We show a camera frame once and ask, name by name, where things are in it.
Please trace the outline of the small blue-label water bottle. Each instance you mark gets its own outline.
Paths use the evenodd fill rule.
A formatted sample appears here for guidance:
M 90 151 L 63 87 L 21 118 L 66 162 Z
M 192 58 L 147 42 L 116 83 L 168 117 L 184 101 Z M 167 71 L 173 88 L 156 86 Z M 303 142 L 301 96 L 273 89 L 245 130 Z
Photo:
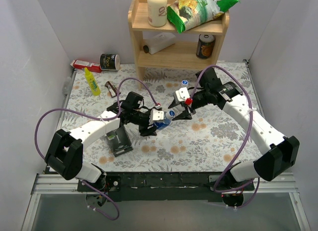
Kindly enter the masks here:
M 162 130 L 164 128 L 166 128 L 172 121 L 172 119 L 168 119 L 166 117 L 166 113 L 164 114 L 164 120 L 162 122 L 155 122 L 155 125 L 157 126 L 157 130 Z

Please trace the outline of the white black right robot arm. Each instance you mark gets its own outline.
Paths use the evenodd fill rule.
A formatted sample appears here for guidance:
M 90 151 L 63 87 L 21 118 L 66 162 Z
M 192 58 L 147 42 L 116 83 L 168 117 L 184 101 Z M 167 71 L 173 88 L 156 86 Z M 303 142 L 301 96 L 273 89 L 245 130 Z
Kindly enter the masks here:
M 247 138 L 254 141 L 262 154 L 255 161 L 239 162 L 227 168 L 222 177 L 225 185 L 236 190 L 246 180 L 273 180 L 295 164 L 299 140 L 294 136 L 286 137 L 272 127 L 253 109 L 243 86 L 235 78 L 222 83 L 215 69 L 216 66 L 209 66 L 196 73 L 197 82 L 192 89 L 183 86 L 174 93 L 169 106 L 176 110 L 174 119 L 190 120 L 197 109 L 208 104 L 218 106 L 245 130 Z

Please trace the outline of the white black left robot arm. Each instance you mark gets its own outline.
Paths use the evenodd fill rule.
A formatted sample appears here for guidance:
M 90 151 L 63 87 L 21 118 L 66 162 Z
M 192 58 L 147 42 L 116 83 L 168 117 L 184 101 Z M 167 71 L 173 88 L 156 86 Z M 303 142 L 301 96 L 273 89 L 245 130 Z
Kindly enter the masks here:
M 101 191 L 106 184 L 104 172 L 83 161 L 83 153 L 96 140 L 107 134 L 115 135 L 116 130 L 128 123 L 138 125 L 141 136 L 156 135 L 157 123 L 163 121 L 164 112 L 159 104 L 147 109 L 142 102 L 141 95 L 129 92 L 125 100 L 118 100 L 90 122 L 70 131 L 58 130 L 44 161 L 65 180 L 85 180 L 94 191 Z

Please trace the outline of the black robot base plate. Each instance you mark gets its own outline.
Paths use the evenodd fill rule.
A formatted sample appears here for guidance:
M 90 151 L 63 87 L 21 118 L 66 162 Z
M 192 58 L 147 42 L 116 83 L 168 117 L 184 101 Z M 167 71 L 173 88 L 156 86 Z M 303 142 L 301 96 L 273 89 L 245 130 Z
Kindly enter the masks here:
M 222 202 L 212 182 L 220 172 L 109 172 L 98 184 L 115 202 L 206 200 Z

